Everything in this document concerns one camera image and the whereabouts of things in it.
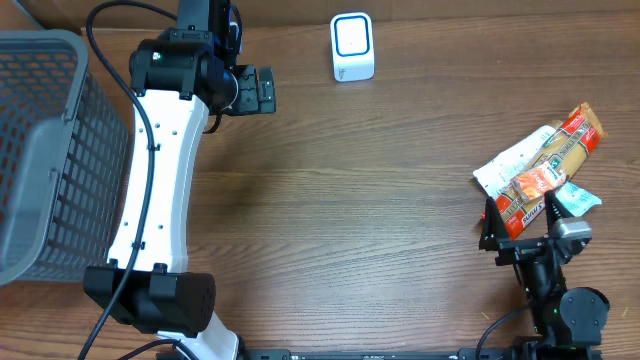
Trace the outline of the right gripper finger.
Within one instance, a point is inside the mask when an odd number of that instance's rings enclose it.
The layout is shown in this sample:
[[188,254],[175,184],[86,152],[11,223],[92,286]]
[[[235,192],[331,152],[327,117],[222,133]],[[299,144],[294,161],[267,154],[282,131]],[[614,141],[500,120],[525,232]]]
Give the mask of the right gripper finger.
[[498,251],[501,246],[511,241],[504,220],[495,200],[486,199],[484,211],[484,224],[479,239],[479,249],[485,251]]
[[573,217],[573,214],[557,198],[554,190],[544,194],[544,205],[548,234],[551,234],[551,230],[558,220]]

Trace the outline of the teal snack packet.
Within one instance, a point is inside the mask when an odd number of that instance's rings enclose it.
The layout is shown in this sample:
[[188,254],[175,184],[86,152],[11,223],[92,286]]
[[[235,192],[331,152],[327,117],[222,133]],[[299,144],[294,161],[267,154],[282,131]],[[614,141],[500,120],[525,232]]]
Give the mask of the teal snack packet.
[[559,202],[575,217],[581,217],[594,206],[602,204],[602,200],[589,191],[566,182],[556,190]]

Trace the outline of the orange small snack box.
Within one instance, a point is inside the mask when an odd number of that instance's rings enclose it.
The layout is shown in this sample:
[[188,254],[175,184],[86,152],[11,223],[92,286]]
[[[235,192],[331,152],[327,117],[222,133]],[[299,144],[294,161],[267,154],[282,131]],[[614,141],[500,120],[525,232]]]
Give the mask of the orange small snack box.
[[524,202],[530,202],[560,187],[567,179],[568,175],[563,170],[556,170],[548,161],[544,161],[515,176],[511,185]]

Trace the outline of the white cosmetic tube gold cap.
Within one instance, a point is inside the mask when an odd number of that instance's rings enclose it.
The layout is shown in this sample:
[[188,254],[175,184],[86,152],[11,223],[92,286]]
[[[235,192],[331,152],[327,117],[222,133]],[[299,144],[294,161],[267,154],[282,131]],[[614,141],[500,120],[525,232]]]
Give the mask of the white cosmetic tube gold cap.
[[494,199],[511,179],[522,172],[534,155],[542,148],[560,127],[560,122],[541,126],[515,145],[500,152],[494,159],[472,172],[474,178]]

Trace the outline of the orange spaghetti pack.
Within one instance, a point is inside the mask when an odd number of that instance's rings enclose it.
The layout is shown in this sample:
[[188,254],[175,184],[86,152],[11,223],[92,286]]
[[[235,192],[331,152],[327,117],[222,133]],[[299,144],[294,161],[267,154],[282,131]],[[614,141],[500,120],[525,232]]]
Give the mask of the orange spaghetti pack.
[[563,205],[580,216],[599,201],[570,183],[606,136],[586,102],[564,122],[553,121],[499,153],[473,176],[496,202],[514,240],[542,213],[544,194],[556,190]]

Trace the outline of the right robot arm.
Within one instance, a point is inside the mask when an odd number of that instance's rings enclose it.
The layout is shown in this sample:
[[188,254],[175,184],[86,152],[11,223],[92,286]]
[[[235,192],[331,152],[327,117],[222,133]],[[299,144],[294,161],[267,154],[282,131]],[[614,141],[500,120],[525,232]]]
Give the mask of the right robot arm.
[[[554,192],[544,195],[547,233],[520,241],[510,239],[496,201],[485,204],[479,248],[495,251],[498,266],[514,268],[526,292],[527,304],[496,320],[474,350],[477,359],[600,359],[592,349],[602,341],[610,302],[590,287],[568,288],[562,267],[579,255],[592,239],[592,229],[573,216]],[[529,311],[536,334],[519,336],[507,349],[484,350],[489,335]]]

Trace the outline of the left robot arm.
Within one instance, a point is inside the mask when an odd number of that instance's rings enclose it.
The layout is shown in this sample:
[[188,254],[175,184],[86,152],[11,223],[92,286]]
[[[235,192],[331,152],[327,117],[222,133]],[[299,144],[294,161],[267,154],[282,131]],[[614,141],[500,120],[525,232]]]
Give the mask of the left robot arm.
[[176,359],[243,359],[242,338],[215,314],[214,278],[188,268],[187,213],[202,136],[226,115],[274,113],[273,73],[238,63],[235,4],[183,1],[172,22],[118,79],[135,115],[126,196],[107,261],[85,270],[83,288],[103,319],[152,335]]

